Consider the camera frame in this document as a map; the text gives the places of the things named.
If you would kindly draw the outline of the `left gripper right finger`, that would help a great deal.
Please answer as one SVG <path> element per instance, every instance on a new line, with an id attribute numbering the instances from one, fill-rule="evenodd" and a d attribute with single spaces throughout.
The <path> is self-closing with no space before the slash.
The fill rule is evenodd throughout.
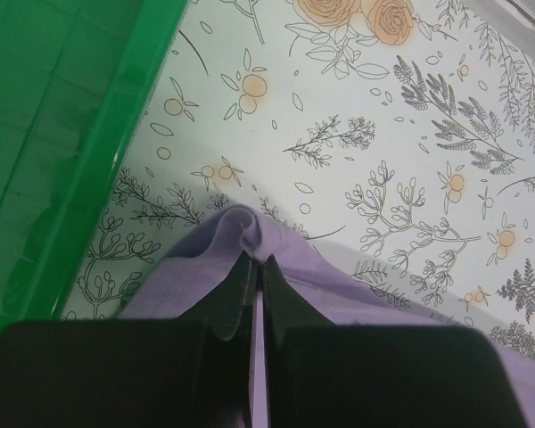
<path id="1" fill-rule="evenodd" d="M 497 352 L 457 326 L 336 325 L 261 269 L 273 427 L 514 427 Z"/>

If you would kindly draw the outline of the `purple t shirt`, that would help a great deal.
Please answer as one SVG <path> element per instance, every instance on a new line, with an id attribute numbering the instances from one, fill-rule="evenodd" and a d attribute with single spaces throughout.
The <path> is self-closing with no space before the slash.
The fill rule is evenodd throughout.
<path id="1" fill-rule="evenodd" d="M 416 309 L 390 307 L 292 228 L 244 205 L 217 212 L 176 243 L 119 318 L 179 317 L 227 277 L 242 253 L 259 263 L 274 257 L 290 286 L 339 325 L 449 325 Z"/>

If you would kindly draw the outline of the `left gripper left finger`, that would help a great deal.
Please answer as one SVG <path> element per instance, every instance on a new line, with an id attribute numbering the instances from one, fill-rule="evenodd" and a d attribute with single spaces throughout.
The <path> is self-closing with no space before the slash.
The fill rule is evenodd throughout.
<path id="1" fill-rule="evenodd" d="M 0 333 L 0 427 L 248 427 L 255 265 L 175 319 L 25 321 Z"/>

